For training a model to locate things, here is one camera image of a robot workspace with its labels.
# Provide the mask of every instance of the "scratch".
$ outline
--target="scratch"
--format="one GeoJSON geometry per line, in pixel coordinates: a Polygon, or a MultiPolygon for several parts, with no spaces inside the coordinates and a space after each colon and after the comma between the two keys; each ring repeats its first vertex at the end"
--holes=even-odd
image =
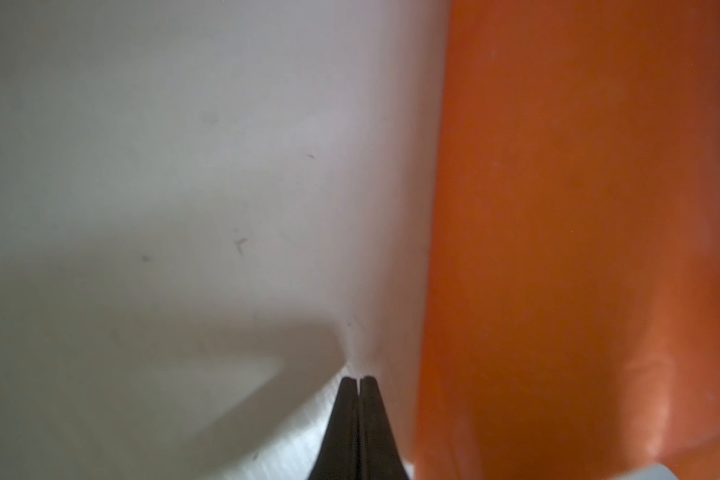
{"type": "Polygon", "coordinates": [[[237,247],[237,253],[242,256],[242,245],[247,242],[248,239],[243,237],[240,240],[235,240],[235,246],[237,247]]]}

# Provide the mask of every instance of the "dust speck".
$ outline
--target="dust speck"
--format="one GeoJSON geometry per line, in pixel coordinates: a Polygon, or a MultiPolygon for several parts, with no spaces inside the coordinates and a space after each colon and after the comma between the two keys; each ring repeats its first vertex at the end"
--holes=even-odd
{"type": "Polygon", "coordinates": [[[242,245],[247,242],[248,239],[243,237],[240,240],[235,240],[235,246],[237,247],[237,253],[242,256],[242,245]]]}

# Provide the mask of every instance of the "white surface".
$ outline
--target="white surface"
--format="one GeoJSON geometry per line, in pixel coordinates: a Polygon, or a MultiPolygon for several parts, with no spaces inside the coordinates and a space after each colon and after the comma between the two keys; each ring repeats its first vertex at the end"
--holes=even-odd
{"type": "Polygon", "coordinates": [[[410,455],[444,0],[0,0],[0,478],[410,455]]]}
{"type": "Polygon", "coordinates": [[[613,480],[677,480],[677,476],[666,466],[655,464],[635,472],[620,475],[613,480]]]}

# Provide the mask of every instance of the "orange surface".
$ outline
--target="orange surface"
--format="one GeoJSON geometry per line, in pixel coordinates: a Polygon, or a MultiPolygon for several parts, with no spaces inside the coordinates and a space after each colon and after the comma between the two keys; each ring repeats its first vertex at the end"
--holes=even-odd
{"type": "Polygon", "coordinates": [[[720,0],[454,0],[417,478],[720,437],[720,0]]]}
{"type": "Polygon", "coordinates": [[[720,440],[664,461],[678,480],[720,480],[720,440]]]}

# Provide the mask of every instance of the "gray background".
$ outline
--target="gray background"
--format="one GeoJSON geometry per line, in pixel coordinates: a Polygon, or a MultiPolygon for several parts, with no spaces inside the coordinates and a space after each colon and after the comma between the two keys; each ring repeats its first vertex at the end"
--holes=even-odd
{"type": "Polygon", "coordinates": [[[0,478],[410,458],[445,0],[0,0],[0,478]]]}

